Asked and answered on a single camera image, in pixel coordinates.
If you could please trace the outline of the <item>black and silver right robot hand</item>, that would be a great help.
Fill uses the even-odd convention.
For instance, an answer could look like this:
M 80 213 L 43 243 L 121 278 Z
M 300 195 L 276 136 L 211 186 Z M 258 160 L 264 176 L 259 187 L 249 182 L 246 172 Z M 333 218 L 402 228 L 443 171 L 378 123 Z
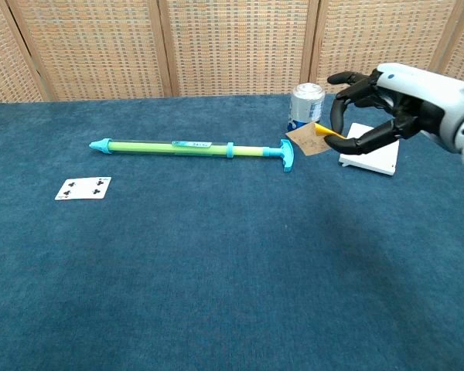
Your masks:
M 344 71 L 328 77 L 345 85 L 333 100 L 325 136 L 329 147 L 344 155 L 366 155 L 399 139 L 423 132 L 464 164 L 464 81 L 401 63 L 381 63 L 371 73 Z M 349 105 L 375 107 L 392 118 L 358 138 L 342 138 Z

